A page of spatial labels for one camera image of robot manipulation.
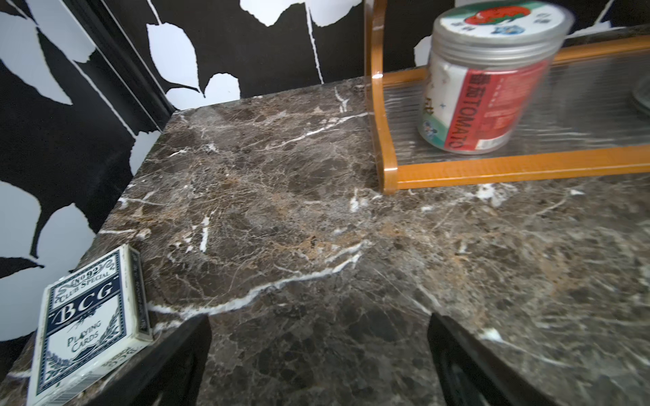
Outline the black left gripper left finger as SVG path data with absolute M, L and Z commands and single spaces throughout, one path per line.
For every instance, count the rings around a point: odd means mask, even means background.
M 195 405 L 212 342 L 207 316 L 194 316 L 91 405 Z

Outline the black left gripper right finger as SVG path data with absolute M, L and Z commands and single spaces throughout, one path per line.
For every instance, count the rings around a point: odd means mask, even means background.
M 448 405 L 554 405 L 450 316 L 437 312 L 428 343 Z

